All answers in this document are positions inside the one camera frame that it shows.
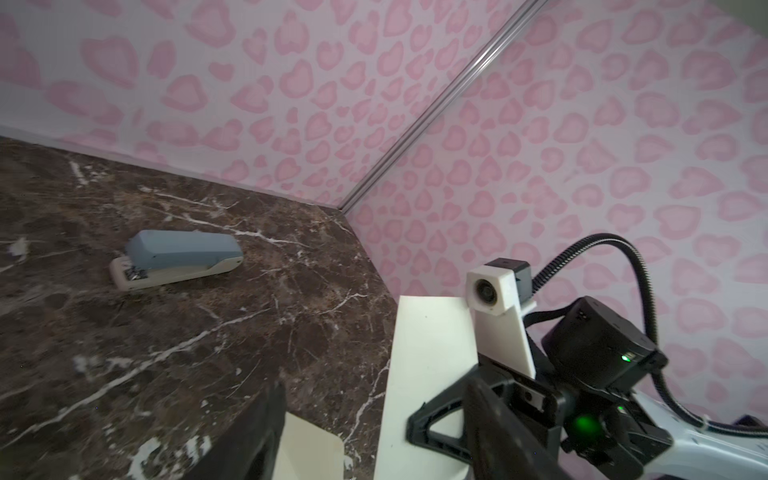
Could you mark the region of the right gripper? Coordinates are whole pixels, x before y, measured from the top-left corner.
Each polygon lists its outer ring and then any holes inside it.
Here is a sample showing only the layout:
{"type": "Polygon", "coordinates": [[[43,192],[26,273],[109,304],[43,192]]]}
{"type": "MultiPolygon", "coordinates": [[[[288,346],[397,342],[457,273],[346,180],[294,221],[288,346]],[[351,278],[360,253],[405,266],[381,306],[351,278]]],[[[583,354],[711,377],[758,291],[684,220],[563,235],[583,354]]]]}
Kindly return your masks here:
{"type": "Polygon", "coordinates": [[[672,446],[629,396],[607,400],[580,390],[551,372],[537,381],[482,357],[475,374],[466,374],[416,410],[406,423],[405,439],[460,462],[471,462],[465,427],[457,436],[433,426],[461,412],[470,380],[484,382],[557,461],[573,453],[609,479],[638,479],[647,466],[672,446]]]}

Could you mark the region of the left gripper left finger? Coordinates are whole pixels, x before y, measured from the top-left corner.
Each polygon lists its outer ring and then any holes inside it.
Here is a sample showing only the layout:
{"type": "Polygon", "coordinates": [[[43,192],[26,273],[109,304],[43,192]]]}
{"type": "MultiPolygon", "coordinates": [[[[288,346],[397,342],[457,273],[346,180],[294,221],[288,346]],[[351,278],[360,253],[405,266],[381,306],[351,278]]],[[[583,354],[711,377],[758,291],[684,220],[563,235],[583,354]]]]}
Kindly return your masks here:
{"type": "Polygon", "coordinates": [[[273,383],[233,421],[183,480],[270,480],[287,412],[283,383],[273,383]]]}

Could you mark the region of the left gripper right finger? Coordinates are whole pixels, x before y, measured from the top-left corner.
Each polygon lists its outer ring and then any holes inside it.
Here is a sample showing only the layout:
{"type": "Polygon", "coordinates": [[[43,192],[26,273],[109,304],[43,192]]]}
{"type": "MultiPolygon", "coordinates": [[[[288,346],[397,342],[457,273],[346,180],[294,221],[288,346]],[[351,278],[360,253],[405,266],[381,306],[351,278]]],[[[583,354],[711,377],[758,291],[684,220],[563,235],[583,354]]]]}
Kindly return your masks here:
{"type": "Polygon", "coordinates": [[[475,479],[548,480],[569,475],[491,388],[470,380],[464,422],[475,479]]]}

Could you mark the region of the beige lined letter paper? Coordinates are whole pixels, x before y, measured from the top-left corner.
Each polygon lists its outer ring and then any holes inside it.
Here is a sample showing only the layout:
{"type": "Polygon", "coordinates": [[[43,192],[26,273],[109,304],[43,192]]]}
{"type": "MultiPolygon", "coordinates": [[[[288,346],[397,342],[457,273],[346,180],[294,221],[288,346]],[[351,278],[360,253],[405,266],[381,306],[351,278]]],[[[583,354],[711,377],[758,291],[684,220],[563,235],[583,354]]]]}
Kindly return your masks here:
{"type": "Polygon", "coordinates": [[[401,296],[376,454],[376,479],[465,479],[469,466],[406,440],[408,418],[478,362],[460,297],[401,296]]]}

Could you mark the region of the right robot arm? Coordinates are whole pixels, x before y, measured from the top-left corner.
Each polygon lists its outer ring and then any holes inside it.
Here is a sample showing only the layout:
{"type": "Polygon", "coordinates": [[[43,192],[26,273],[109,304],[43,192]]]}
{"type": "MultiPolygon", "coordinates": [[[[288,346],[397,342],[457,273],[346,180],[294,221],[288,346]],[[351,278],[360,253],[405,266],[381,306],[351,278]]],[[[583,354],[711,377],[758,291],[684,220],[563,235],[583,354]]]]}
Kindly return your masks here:
{"type": "Polygon", "coordinates": [[[694,425],[635,391],[666,357],[634,325],[583,297],[525,313],[518,301],[471,294],[471,363],[406,417],[405,439],[470,465],[481,478],[561,479],[573,452],[611,479],[763,479],[767,438],[694,425]]]}

